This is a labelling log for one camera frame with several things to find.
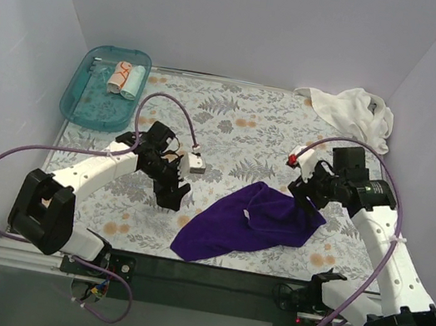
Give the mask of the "purple towel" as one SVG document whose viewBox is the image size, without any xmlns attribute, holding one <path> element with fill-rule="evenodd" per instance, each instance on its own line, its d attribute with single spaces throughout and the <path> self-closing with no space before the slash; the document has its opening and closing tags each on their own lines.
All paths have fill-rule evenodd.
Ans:
<svg viewBox="0 0 436 326">
<path fill-rule="evenodd" d="M 170 250 L 194 262 L 279 245 L 299 248 L 325 223 L 319 211 L 307 214 L 293 197 L 260 181 L 194 216 L 173 239 Z"/>
</svg>

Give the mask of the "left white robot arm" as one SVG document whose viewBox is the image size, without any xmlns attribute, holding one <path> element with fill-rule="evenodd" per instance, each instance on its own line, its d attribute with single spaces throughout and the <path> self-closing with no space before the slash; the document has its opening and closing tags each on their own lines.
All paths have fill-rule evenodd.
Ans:
<svg viewBox="0 0 436 326">
<path fill-rule="evenodd" d="M 101 276 L 110 266 L 110 246 L 95 232 L 75 223 L 77 202 L 123 176 L 142 171 L 153 182 L 156 204 L 180 209 L 191 190 L 188 175 L 204 174 L 201 153 L 192 151 L 167 159 L 175 133 L 161 122 L 140 134 L 120 134 L 99 155 L 51 173 L 28 173 L 8 216 L 9 226 L 45 255 L 56 252 L 81 258 L 91 276 Z"/>
</svg>

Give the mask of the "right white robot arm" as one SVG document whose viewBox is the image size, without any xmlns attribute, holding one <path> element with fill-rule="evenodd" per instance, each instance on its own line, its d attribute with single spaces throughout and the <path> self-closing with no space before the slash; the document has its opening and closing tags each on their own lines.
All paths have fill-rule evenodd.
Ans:
<svg viewBox="0 0 436 326">
<path fill-rule="evenodd" d="M 310 310 L 322 314 L 315 326 L 335 326 L 341 317 L 352 326 L 436 326 L 436 305 L 424 288 L 402 237 L 402 207 L 394 184 L 373 180 L 365 165 L 366 144 L 333 149 L 331 163 L 315 155 L 312 146 L 297 146 L 287 165 L 300 170 L 288 188 L 296 203 L 312 218 L 327 204 L 347 210 L 364 242 L 374 271 L 360 287 L 342 274 L 314 274 L 298 290 Z"/>
</svg>

